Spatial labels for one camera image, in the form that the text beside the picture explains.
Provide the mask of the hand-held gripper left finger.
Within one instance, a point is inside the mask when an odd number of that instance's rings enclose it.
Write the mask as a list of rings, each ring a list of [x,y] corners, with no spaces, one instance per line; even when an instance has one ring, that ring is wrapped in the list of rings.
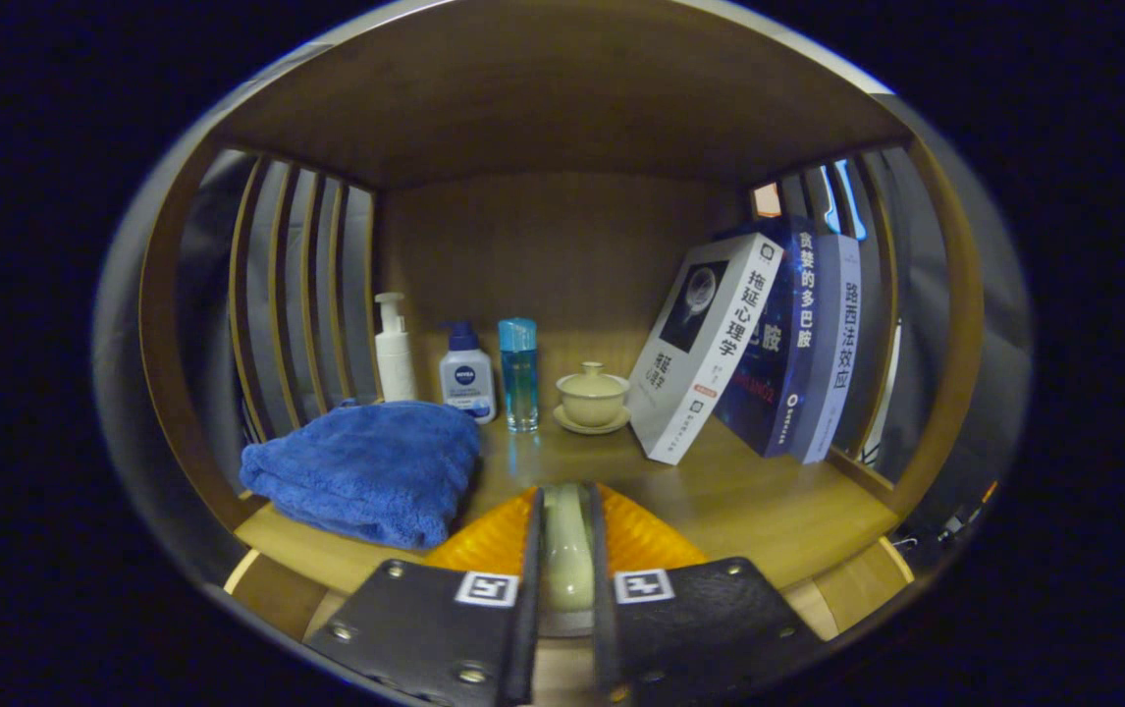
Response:
[[[371,692],[406,706],[521,706],[536,666],[544,496],[531,489],[480,519],[514,572],[382,561],[306,639]]]

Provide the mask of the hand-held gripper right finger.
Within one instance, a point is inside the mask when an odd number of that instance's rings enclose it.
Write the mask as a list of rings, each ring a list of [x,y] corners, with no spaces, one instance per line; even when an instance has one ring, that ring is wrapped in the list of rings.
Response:
[[[826,657],[826,642],[746,558],[683,564],[662,533],[616,520],[588,484],[593,648],[612,706],[737,706],[770,698]]]

